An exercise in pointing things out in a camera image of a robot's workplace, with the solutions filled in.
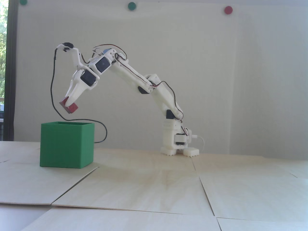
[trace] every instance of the tree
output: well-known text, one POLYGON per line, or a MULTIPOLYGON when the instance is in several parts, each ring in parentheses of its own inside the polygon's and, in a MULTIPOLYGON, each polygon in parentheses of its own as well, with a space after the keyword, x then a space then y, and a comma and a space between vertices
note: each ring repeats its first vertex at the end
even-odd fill
POLYGON ((4 97, 8 0, 0 0, 0 97, 4 97))

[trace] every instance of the wire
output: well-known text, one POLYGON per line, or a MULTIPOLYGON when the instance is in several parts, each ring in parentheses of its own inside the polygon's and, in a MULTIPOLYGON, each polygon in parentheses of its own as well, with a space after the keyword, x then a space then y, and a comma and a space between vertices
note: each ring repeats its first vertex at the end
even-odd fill
POLYGON ((128 69, 132 74, 134 74, 135 76, 137 76, 139 79, 141 79, 145 84, 147 84, 147 85, 149 85, 146 81, 144 81, 144 79, 141 77, 141 76, 139 76, 139 75, 137 75, 135 72, 133 72, 129 67, 127 67, 126 65, 124 65, 122 62, 120 62, 119 61, 119 59, 118 58, 121 58, 121 59, 123 59, 124 61, 126 60, 126 59, 124 59, 121 55, 119 55, 118 53, 115 53, 115 59, 116 59, 116 61, 118 61, 123 67, 125 67, 126 69, 128 69))
POLYGON ((113 46, 113 47, 116 47, 116 48, 118 48, 120 51, 122 51, 125 54, 125 59, 124 60, 126 60, 128 58, 126 52, 121 47, 118 47, 117 45, 114 45, 114 44, 101 44, 101 45, 95 46, 95 47, 93 47, 93 52, 96 53, 94 49, 98 48, 98 47, 102 47, 102 46, 113 46))
POLYGON ((181 123, 182 123, 182 119, 184 118, 184 113, 177 107, 177 105, 176 105, 176 99, 175 99, 175 93, 174 93, 174 90, 169 86, 169 84, 166 82, 166 81, 161 81, 159 84, 154 84, 154 87, 156 88, 156 87, 158 87, 161 83, 165 83, 169 88, 170 88, 170 90, 172 91, 172 93, 173 93, 173 99, 174 99, 174 106, 177 108, 177 110, 179 110, 181 113, 182 113, 182 118, 181 119, 177 119, 177 120, 179 120, 179 121, 181 121, 181 123))
POLYGON ((53 95, 52 95, 52 86, 53 86, 53 82, 54 82, 54 78, 55 78, 55 64, 56 64, 57 50, 58 50, 58 49, 56 48, 56 49, 55 49, 55 56, 54 56, 54 71, 53 71, 53 74, 52 74, 52 80, 51 80, 51 85, 50 85, 50 95, 51 95, 52 106, 53 106, 54 110, 58 113, 58 115, 59 115, 63 120, 65 120, 65 121, 86 120, 86 121, 92 121, 92 122, 96 122, 96 123, 99 123, 99 124, 103 125, 104 128, 105 128, 105 130, 106 130, 106 136, 105 136, 105 138, 104 138, 103 140, 101 140, 101 141, 94 142, 94 143, 101 143, 101 142, 103 142, 104 140, 106 140, 106 138, 107 138, 107 133, 108 133, 106 126, 105 126, 102 122, 97 121, 97 120, 91 120, 91 119, 72 119, 72 120, 68 120, 68 119, 64 118, 64 117, 59 113, 59 111, 56 109, 56 107, 55 107, 54 98, 53 98, 53 95))
POLYGON ((79 55, 81 56, 81 58, 82 58, 82 60, 84 61, 84 63, 86 63, 86 64, 90 63, 90 62, 86 62, 86 61, 84 60, 82 53, 79 53, 79 55))
POLYGON ((204 146, 205 146, 204 139, 203 139, 202 137, 200 137, 200 136, 198 136, 198 138, 202 139, 202 141, 203 141, 203 148, 202 148, 202 152, 203 152, 203 150, 204 150, 204 146))

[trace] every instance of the green box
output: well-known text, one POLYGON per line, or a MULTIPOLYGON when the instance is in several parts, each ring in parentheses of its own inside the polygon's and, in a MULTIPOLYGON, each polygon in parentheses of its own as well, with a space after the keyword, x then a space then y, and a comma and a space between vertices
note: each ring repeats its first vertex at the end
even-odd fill
POLYGON ((83 168, 93 162, 94 124, 41 124, 41 167, 83 168))

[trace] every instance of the plywood sheet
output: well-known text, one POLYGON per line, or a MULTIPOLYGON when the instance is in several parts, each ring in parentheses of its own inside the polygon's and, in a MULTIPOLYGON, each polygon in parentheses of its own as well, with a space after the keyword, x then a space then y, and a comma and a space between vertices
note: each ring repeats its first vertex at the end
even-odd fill
POLYGON ((192 161, 199 172, 294 177, 262 156, 200 154, 192 161))
POLYGON ((220 231, 215 217, 105 209, 54 208, 23 231, 220 231))
POLYGON ((290 172, 298 178, 308 179, 308 161, 306 160, 290 160, 290 159, 268 159, 273 164, 290 172))
POLYGON ((225 173, 200 174, 215 216, 258 221, 308 221, 308 180, 225 173))
POLYGON ((51 205, 0 204, 0 230, 20 231, 49 209, 51 205))
POLYGON ((191 158, 183 154, 166 156, 158 151, 104 149, 94 150, 94 161, 122 169, 174 169, 194 171, 191 158))
POLYGON ((218 218, 221 231, 308 231, 308 222, 248 221, 218 218))
POLYGON ((39 152, 39 148, 39 142, 0 141, 0 162, 24 158, 30 152, 39 152))
POLYGON ((94 163, 82 169, 4 163, 0 165, 0 203, 49 205, 96 168, 94 163))
POLYGON ((195 172, 99 167, 53 205, 212 214, 195 172))

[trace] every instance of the robotic arm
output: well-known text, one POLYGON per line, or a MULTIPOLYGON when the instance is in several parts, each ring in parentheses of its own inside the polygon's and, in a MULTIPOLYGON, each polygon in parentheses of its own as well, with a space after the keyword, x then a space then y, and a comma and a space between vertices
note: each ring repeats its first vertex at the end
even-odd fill
POLYGON ((110 69, 126 81, 132 89, 141 94, 151 94, 154 101, 160 108, 166 119, 163 125, 163 147, 161 153, 166 155, 175 155, 177 150, 183 150, 186 156, 199 155, 196 148, 188 148, 188 143, 192 138, 192 131, 182 126, 184 117, 183 111, 175 100, 175 94, 172 88, 165 82, 161 81, 156 74, 143 76, 134 70, 128 63, 126 53, 118 53, 115 49, 109 48, 101 51, 99 47, 113 44, 103 44, 93 48, 93 56, 87 62, 83 59, 79 50, 71 43, 60 44, 57 48, 65 52, 70 52, 73 57, 74 66, 77 71, 73 74, 70 87, 65 95, 65 99, 60 104, 68 113, 73 113, 78 107, 75 104, 77 98, 85 90, 92 90, 98 83, 99 77, 110 69))

